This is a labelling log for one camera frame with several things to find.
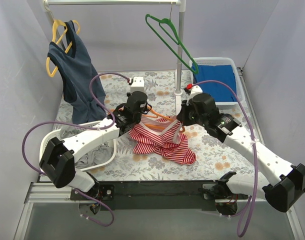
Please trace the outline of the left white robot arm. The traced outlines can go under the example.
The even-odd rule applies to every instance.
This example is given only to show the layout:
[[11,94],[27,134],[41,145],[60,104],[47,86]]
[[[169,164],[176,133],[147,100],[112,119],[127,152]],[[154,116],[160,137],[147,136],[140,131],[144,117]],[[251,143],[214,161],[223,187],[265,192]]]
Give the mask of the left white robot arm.
[[126,134],[141,121],[147,110],[148,97],[135,91],[126,103],[117,106],[112,114],[94,126],[75,136],[63,140],[54,137],[47,143],[39,166],[56,188],[66,186],[79,189],[88,200],[99,194],[95,178],[75,168],[75,163],[99,145]]

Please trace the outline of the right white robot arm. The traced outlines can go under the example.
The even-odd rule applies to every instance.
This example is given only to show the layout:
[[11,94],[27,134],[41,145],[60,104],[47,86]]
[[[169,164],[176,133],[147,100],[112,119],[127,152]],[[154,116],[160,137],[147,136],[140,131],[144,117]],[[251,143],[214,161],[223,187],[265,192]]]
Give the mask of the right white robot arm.
[[305,165],[294,165],[252,137],[248,129],[227,113],[219,112],[215,100],[197,87],[187,91],[177,115],[185,127],[199,125],[213,138],[234,149],[255,166],[264,180],[230,171],[213,187],[212,194],[225,199],[235,194],[266,200],[279,212],[287,212],[305,193]]

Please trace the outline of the orange hanger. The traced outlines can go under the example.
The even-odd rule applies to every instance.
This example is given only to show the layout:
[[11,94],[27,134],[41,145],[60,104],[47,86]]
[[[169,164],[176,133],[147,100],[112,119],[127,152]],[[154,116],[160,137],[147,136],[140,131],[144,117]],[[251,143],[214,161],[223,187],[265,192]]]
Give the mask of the orange hanger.
[[[172,119],[171,117],[168,117],[168,116],[164,116],[160,113],[157,113],[156,111],[153,110],[152,106],[150,104],[147,104],[147,112],[146,112],[146,115],[145,115],[147,118],[154,118],[154,119],[158,119],[158,118],[161,118],[161,119],[165,119],[167,120],[168,122],[173,122],[174,119]],[[151,128],[151,129],[158,129],[158,130],[163,130],[164,127],[162,126],[158,126],[158,125],[153,125],[153,124],[147,124],[145,123],[144,124],[145,126],[147,126],[148,128]]]

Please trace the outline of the red white striped tank top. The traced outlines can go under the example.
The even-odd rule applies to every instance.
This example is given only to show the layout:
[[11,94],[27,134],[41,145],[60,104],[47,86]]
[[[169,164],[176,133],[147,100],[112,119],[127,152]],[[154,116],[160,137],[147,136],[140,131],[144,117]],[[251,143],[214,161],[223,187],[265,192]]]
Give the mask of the red white striped tank top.
[[[162,126],[164,129],[152,129],[145,124]],[[181,122],[169,122],[163,118],[143,116],[141,122],[129,131],[129,136],[137,141],[133,153],[137,155],[158,154],[180,165],[191,165],[197,160],[196,154],[189,148],[188,137],[180,132]]]

